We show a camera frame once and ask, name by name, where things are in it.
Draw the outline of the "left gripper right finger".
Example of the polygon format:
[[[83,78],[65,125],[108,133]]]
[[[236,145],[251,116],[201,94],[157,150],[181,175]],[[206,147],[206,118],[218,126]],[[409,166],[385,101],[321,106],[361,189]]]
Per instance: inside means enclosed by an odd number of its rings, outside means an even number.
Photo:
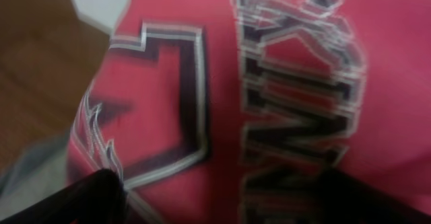
[[[314,184],[328,224],[430,224],[418,211],[335,169],[325,170]]]

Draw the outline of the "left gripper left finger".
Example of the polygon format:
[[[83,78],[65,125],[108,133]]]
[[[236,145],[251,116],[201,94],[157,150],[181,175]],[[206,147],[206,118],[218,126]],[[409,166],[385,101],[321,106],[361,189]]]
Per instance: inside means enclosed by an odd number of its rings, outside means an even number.
[[[121,224],[126,196],[112,170],[103,169],[4,219],[1,224]]]

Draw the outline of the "red t-shirt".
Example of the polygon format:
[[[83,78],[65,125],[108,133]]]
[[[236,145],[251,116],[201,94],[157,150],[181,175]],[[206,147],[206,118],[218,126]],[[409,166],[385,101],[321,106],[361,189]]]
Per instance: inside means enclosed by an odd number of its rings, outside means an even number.
[[[430,0],[129,0],[68,150],[130,223],[323,223],[329,169],[430,215]]]

